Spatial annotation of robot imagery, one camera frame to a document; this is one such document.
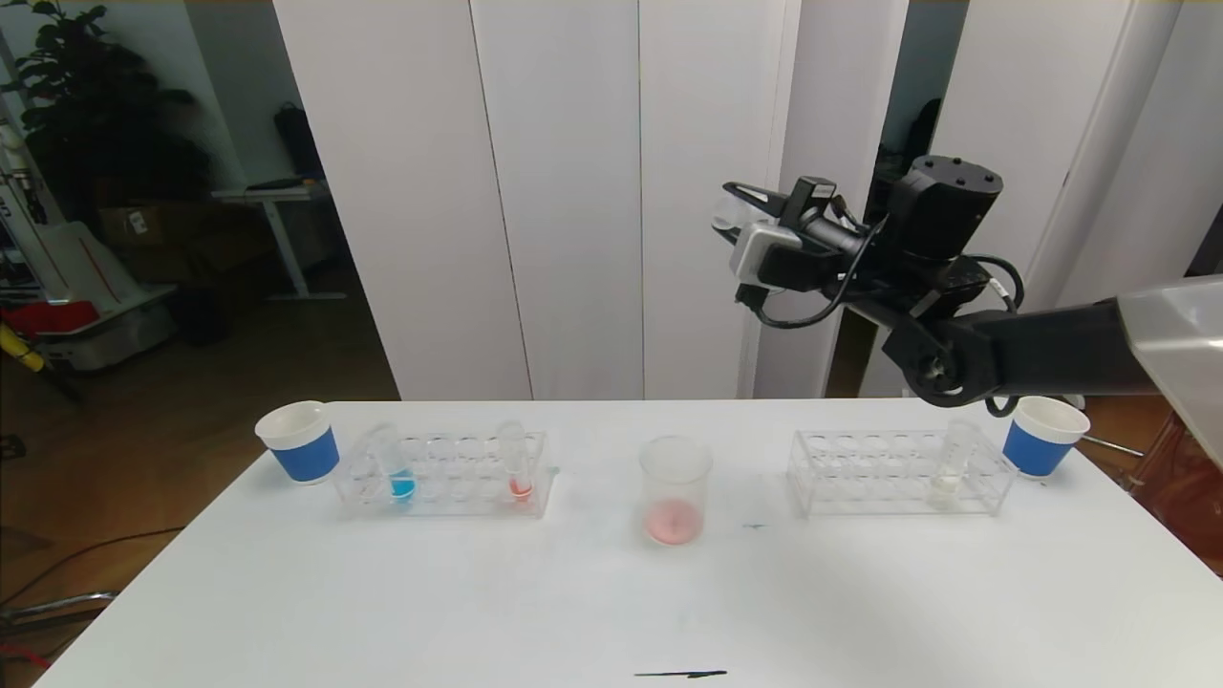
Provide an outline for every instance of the paper cup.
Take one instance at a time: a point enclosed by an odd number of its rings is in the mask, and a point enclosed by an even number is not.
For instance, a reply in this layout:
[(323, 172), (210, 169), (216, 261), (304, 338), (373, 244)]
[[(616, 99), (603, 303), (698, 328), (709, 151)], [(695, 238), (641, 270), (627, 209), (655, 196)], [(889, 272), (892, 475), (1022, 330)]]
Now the paper cup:
[(1002, 453), (1029, 478), (1044, 478), (1058, 468), (1091, 420), (1070, 404), (1048, 397), (1024, 397), (1010, 422)]
[(298, 485), (327, 480), (340, 452), (322, 402), (297, 402), (280, 407), (254, 424), (254, 434)]

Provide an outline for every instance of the white table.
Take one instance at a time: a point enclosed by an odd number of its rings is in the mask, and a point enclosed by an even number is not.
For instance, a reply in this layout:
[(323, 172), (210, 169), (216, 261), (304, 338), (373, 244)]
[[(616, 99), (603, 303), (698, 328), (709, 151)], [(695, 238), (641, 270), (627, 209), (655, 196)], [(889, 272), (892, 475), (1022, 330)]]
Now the white table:
[[(345, 519), (264, 455), (39, 688), (1223, 686), (1223, 583), (1077, 453), (997, 518), (794, 518), (794, 430), (954, 415), (915, 400), (330, 408), (341, 448), (382, 420), (547, 430), (548, 513)], [(717, 461), (704, 535), (670, 550), (632, 518), (637, 448), (668, 433)]]
[(285, 229), (285, 220), (281, 219), (280, 209), (276, 207), (276, 203), (291, 200), (309, 202), (319, 198), (327, 198), (330, 194), (331, 191), (328, 188), (325, 181), (306, 183), (302, 186), (290, 186), (289, 188), (231, 188), (213, 191), (213, 198), (223, 203), (247, 203), (263, 208), (263, 214), (268, 218), (268, 224), (272, 226), (272, 236), (276, 240), (276, 249), (280, 252), (280, 260), (285, 264), (285, 271), (289, 273), (289, 279), (294, 282), (292, 293), (273, 296), (272, 298), (312, 299), (346, 297), (346, 293), (340, 291), (309, 290), (309, 284), (306, 282), (306, 275), (302, 273), (301, 264), (297, 262), (297, 253), (294, 252), (294, 244), (289, 240), (289, 230)]

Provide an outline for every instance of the pink liquid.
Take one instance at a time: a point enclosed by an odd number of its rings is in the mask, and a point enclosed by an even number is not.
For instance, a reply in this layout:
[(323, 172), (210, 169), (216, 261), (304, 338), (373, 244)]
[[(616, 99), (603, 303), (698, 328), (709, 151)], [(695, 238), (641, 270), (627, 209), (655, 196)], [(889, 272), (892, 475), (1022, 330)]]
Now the pink liquid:
[(646, 513), (646, 534), (662, 545), (684, 545), (696, 540), (704, 516), (684, 500), (664, 500)]

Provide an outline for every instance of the black cable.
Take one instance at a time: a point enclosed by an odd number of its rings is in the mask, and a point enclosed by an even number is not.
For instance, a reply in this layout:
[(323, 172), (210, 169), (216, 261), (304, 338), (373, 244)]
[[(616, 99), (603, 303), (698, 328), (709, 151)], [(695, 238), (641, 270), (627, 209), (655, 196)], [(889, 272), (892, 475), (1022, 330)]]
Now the black cable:
[(1024, 295), (1026, 293), (1024, 291), (1024, 277), (1019, 275), (1019, 270), (1015, 269), (1015, 265), (1013, 265), (1010, 260), (999, 258), (998, 255), (991, 255), (989, 253), (965, 253), (964, 257), (972, 258), (978, 263), (998, 265), (1005, 270), (1007, 274), (1010, 275), (1010, 281), (1015, 286), (1015, 308), (1024, 304)]
[(183, 528), (187, 528), (187, 527), (186, 525), (179, 525), (176, 528), (165, 528), (165, 529), (161, 529), (161, 530), (150, 530), (148, 533), (137, 533), (135, 535), (125, 535), (122, 538), (115, 538), (113, 540), (105, 540), (105, 541), (102, 541), (102, 543), (97, 543), (94, 545), (89, 545), (88, 547), (86, 547), (83, 550), (77, 550), (76, 552), (72, 552), (71, 555), (64, 557), (62, 560), (55, 562), (54, 565), (51, 565), (49, 567), (46, 567), (45, 569), (43, 569), (43, 573), (39, 573), (38, 576), (35, 576), (34, 578), (32, 578), (28, 583), (26, 583), (24, 585), (22, 585), (16, 593), (13, 593), (12, 595), (9, 595), (7, 598), (5, 598), (2, 601), (0, 601), (0, 607), (9, 606), (9, 602), (11, 602), (11, 601), (16, 600), (17, 598), (22, 596), (27, 590), (29, 590), (31, 588), (33, 588), (34, 585), (37, 585), (38, 583), (40, 583), (44, 578), (46, 578), (48, 576), (50, 576), (51, 572), (54, 572), (55, 569), (60, 568), (61, 566), (68, 563), (70, 561), (79, 557), (82, 555), (87, 555), (87, 554), (89, 554), (89, 552), (92, 552), (92, 551), (94, 551), (94, 550), (97, 550), (99, 547), (105, 547), (108, 545), (117, 545), (119, 543), (126, 543), (128, 540), (137, 540), (137, 539), (141, 539), (141, 538), (152, 538), (154, 535), (165, 535), (166, 533), (177, 533), (177, 532), (182, 530)]
[(1019, 406), (1019, 397), (1007, 397), (1007, 403), (998, 408), (998, 403), (993, 401), (993, 397), (986, 397), (986, 411), (993, 418), (1007, 418), (1015, 413), (1015, 407)]
[(866, 237), (862, 240), (862, 246), (859, 247), (857, 253), (854, 253), (854, 259), (850, 260), (849, 269), (845, 270), (845, 279), (841, 280), (841, 285), (837, 288), (837, 293), (833, 295), (832, 301), (829, 301), (828, 304), (824, 306), (818, 313), (802, 319), (775, 320), (764, 313), (764, 303), (762, 302), (759, 307), (752, 308), (752, 312), (756, 313), (756, 318), (767, 326), (777, 329), (799, 329), (802, 326), (811, 326), (812, 324), (816, 324), (817, 321), (830, 315), (833, 310), (837, 309), (837, 306), (841, 304), (841, 299), (845, 297), (845, 290), (849, 288), (850, 281), (854, 280), (854, 271), (857, 270), (857, 264), (862, 262), (862, 255), (866, 254), (866, 248), (871, 244), (871, 241), (874, 240), (874, 235), (879, 232), (879, 229), (883, 227), (885, 221), (888, 221), (887, 216), (876, 222), (876, 225), (872, 226), (866, 233)]
[(60, 643), (59, 645), (56, 645), (55, 648), (53, 648), (50, 653), (46, 653), (45, 655), (43, 655), (43, 657), (46, 659), (46, 660), (55, 660), (55, 655), (57, 655), (57, 654), (62, 653), (65, 649), (67, 649), (67, 646), (71, 645), (73, 640), (76, 640), (77, 638), (81, 637), (82, 633), (84, 633), (86, 628), (89, 628), (89, 624), (86, 624), (84, 628), (82, 628), (81, 631), (77, 631), (72, 635), (68, 635), (62, 643)]

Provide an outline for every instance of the red liquid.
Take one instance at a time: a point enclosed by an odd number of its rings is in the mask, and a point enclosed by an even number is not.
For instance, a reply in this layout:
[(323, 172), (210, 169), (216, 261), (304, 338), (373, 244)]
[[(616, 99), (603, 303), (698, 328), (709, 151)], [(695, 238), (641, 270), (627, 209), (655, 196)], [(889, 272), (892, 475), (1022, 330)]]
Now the red liquid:
[(660, 545), (684, 545), (701, 535), (704, 516), (684, 500), (664, 500), (646, 513), (646, 534)]
[(515, 500), (520, 502), (527, 501), (527, 497), (531, 496), (532, 490), (534, 490), (534, 486), (531, 485), (530, 480), (523, 480), (520, 484), (517, 480), (512, 478), (510, 479), (510, 495), (514, 495)]

